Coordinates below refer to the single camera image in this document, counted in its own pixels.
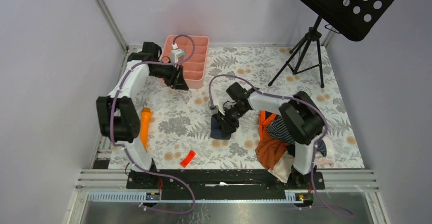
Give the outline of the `navy underwear beige waistband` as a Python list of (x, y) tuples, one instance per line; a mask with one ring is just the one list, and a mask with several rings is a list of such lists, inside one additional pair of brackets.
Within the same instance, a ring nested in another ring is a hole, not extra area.
[(233, 133), (233, 128), (224, 120), (221, 120), (220, 115), (214, 114), (210, 120), (210, 138), (229, 140)]

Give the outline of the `orange toy microphone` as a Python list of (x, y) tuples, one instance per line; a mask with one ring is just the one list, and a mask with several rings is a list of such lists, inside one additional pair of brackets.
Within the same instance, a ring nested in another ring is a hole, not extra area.
[(141, 110), (141, 117), (140, 117), (140, 141), (143, 145), (143, 148), (145, 151), (147, 151), (147, 140), (148, 140), (148, 130), (149, 130), (149, 124), (151, 120), (151, 109), (148, 107), (144, 107)]

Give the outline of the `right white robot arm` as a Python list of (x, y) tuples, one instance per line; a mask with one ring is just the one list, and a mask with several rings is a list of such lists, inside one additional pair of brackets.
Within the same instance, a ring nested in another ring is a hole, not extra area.
[(229, 139), (237, 131), (239, 119), (250, 110), (263, 110), (280, 116), (295, 144), (290, 177), (296, 188), (307, 188), (316, 171), (316, 144), (328, 131), (325, 117), (309, 95), (303, 91), (293, 96), (269, 94), (256, 87), (247, 90), (237, 82), (226, 92), (231, 98), (227, 105), (215, 104), (213, 100), (209, 102), (213, 119), (210, 136)]

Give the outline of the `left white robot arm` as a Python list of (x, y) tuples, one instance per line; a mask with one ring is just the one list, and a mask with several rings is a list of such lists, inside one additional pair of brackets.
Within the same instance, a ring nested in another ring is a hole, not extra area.
[(163, 174), (156, 172), (154, 160), (140, 138), (143, 122), (132, 99), (148, 77), (160, 78), (174, 90), (189, 90), (183, 76), (183, 63), (191, 56), (175, 43), (172, 47), (164, 62), (161, 47), (154, 42), (144, 42), (140, 52), (128, 56), (126, 69), (115, 88), (96, 100), (101, 134), (124, 151), (132, 174), (140, 174), (138, 181), (146, 189), (155, 187)]

